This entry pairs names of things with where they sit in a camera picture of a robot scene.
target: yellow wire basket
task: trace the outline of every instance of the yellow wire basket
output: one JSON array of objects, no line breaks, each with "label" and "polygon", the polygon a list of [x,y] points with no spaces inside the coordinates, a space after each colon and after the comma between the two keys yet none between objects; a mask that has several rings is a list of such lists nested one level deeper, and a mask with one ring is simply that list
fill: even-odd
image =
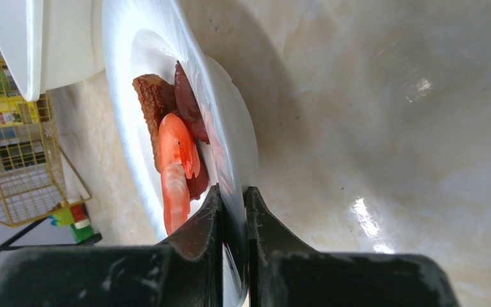
[{"label": "yellow wire basket", "polygon": [[61,156],[81,181],[59,147],[51,96],[25,101],[0,53],[1,224],[20,226],[87,200],[66,201]]}]

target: beige marble surface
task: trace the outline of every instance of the beige marble surface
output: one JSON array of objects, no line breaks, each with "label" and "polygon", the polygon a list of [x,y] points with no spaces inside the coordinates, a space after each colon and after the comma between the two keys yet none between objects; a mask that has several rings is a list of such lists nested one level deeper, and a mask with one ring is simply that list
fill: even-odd
[{"label": "beige marble surface", "polygon": [[[244,96],[282,222],[321,250],[430,256],[491,306],[491,2],[182,4]],[[153,242],[104,73],[54,97],[105,241]]]}]

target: marble countertop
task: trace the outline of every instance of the marble countertop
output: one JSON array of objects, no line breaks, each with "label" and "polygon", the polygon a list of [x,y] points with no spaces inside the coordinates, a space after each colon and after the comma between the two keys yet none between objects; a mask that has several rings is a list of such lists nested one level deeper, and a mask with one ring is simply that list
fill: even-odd
[{"label": "marble countertop", "polygon": [[[464,306],[491,306],[491,3],[182,3],[245,99],[257,186],[291,231],[430,256]],[[107,91],[103,72],[54,90],[61,142],[105,243],[154,243]]]}]

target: shrimp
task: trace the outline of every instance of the shrimp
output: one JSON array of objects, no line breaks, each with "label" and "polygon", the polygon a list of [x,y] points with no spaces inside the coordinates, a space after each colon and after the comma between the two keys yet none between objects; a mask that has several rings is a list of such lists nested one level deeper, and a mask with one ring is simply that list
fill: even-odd
[{"label": "shrimp", "polygon": [[166,233],[171,234],[183,225],[191,212],[187,179],[199,176],[201,164],[187,127],[173,113],[161,121],[158,143],[164,226]]}]

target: countertop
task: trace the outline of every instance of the countertop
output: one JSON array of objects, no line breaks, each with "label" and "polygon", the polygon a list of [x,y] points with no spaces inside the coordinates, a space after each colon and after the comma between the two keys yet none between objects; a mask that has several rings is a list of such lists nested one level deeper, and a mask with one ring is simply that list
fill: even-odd
[{"label": "countertop", "polygon": [[[367,2],[182,1],[244,97],[256,185],[291,231],[427,255],[464,306],[491,306],[491,3]],[[104,72],[53,96],[104,244],[155,243]]]}]

